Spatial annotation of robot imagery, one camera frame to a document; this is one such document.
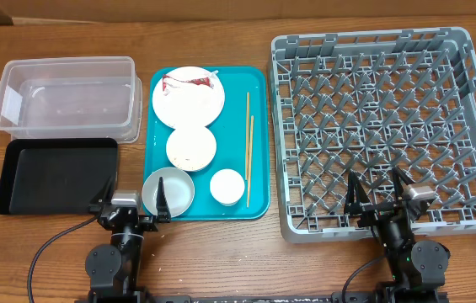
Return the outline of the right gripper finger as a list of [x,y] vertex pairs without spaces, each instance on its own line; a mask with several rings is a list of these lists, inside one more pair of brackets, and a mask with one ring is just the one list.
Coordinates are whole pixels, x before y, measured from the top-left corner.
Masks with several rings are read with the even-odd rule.
[[391,177],[393,181],[394,199],[395,202],[403,206],[406,204],[406,198],[403,197],[404,185],[414,184],[414,180],[411,179],[402,169],[395,166],[391,170]]
[[344,213],[362,215],[372,211],[370,200],[354,171],[348,174],[348,190],[345,196]]

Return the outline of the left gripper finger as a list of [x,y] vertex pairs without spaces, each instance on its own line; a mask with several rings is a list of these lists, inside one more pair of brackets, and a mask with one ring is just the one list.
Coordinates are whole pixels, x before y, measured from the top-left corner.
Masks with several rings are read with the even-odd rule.
[[163,177],[158,179],[158,191],[156,197],[156,210],[158,222],[170,222],[171,214],[168,207],[168,202],[164,192]]
[[89,213],[99,213],[107,202],[110,202],[111,196],[114,192],[115,178],[109,177],[103,188],[90,200],[88,204]]

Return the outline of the grey shallow bowl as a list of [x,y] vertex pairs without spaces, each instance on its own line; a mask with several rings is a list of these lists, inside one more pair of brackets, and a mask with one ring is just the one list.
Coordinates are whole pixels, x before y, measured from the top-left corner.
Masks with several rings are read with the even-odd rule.
[[142,187],[144,209],[150,215],[156,215],[158,181],[163,179],[163,189],[172,218],[185,213],[195,196],[195,186],[191,177],[176,167],[163,167],[150,174]]

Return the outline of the small white cup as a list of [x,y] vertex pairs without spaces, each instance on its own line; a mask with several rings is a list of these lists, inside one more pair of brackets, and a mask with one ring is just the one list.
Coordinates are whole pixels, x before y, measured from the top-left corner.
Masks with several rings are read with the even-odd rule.
[[224,206],[235,205],[242,198],[244,190],[243,177],[232,169],[216,172],[210,181],[211,196]]

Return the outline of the pink rice bowl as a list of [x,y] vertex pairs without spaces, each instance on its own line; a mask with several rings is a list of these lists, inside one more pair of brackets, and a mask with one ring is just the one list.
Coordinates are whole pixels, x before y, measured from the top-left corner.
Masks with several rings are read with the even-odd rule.
[[187,172],[207,167],[216,152],[217,140],[205,126],[175,129],[166,144],[166,154],[171,164]]

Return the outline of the red white wrapper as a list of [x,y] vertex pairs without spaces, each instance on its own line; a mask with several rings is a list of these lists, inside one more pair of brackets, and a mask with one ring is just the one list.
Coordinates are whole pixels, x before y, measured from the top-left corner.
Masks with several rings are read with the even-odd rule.
[[195,84],[197,86],[207,86],[212,88],[213,84],[211,79],[217,74],[218,74],[218,70],[215,70],[214,72],[209,72],[206,77],[198,77],[198,78],[193,78],[188,80],[178,79],[176,77],[171,77],[169,74],[165,74],[162,78],[163,94],[168,95],[170,93],[170,89],[175,88],[175,86],[171,83],[172,81],[180,82],[180,83]]

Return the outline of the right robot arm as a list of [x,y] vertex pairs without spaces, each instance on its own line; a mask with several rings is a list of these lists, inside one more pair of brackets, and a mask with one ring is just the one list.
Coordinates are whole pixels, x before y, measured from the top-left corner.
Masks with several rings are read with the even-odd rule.
[[350,282],[363,270],[386,260],[392,279],[380,282],[376,289],[362,297],[367,302],[448,302],[438,289],[446,283],[445,272],[451,257],[443,244],[430,240],[417,241],[411,223],[431,206],[436,194],[431,186],[416,183],[399,167],[391,170],[394,199],[371,204],[356,173],[348,175],[344,212],[358,218],[382,246],[383,255],[360,266],[345,281],[340,299],[350,301]]

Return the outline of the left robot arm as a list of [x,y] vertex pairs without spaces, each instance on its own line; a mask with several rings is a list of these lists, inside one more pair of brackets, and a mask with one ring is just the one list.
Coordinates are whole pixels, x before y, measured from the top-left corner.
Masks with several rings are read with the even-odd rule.
[[110,243],[93,248],[85,260],[90,278],[89,302],[154,302],[148,290],[137,285],[146,232],[156,232],[158,223],[169,223],[171,215],[163,178],[157,182],[155,215],[142,215],[142,197],[136,191],[116,190],[99,203],[97,222],[111,232]]

